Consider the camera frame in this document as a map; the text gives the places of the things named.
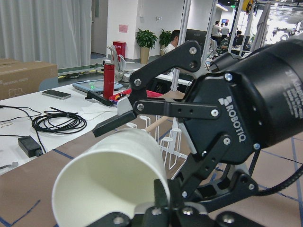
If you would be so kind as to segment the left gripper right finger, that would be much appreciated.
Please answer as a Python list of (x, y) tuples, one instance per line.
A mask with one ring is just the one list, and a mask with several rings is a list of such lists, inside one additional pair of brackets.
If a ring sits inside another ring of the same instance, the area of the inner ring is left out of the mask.
[(261, 224), (238, 213), (224, 211), (212, 219), (205, 208), (194, 202), (185, 202), (179, 182), (169, 182), (170, 227), (260, 227)]

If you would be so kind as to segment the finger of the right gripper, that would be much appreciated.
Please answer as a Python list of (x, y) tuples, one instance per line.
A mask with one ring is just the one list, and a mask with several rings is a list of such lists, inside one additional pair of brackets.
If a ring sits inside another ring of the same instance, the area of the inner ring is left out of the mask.
[(153, 114), (186, 119), (216, 120), (219, 108), (215, 105), (187, 103), (174, 99), (147, 97), (146, 85), (158, 75), (171, 68), (196, 72), (201, 67), (201, 48), (196, 41), (187, 41), (164, 56), (135, 71), (129, 78), (131, 93), (122, 98), (117, 106), (117, 115), (99, 124), (92, 130), (99, 137), (140, 114)]

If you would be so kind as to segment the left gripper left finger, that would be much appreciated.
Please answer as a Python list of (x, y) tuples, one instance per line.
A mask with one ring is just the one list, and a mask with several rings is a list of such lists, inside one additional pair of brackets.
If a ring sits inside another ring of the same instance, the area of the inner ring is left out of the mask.
[(133, 218), (121, 212), (111, 212), (89, 224), (90, 227), (168, 227), (169, 200), (160, 180), (154, 181), (154, 202), (135, 208)]

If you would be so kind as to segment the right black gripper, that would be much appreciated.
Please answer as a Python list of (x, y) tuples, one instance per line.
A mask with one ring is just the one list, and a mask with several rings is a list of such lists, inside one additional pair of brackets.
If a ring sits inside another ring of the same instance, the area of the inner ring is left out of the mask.
[[(269, 146), (264, 117), (264, 99), (259, 81), (249, 75), (231, 72), (207, 74), (194, 80), (185, 102), (207, 105), (209, 110), (194, 110), (196, 118), (183, 121), (194, 154), (187, 157), (176, 176), (183, 201), (218, 210), (255, 195), (258, 184), (241, 167), (255, 151)], [(221, 178), (202, 185), (218, 163), (226, 168)]]

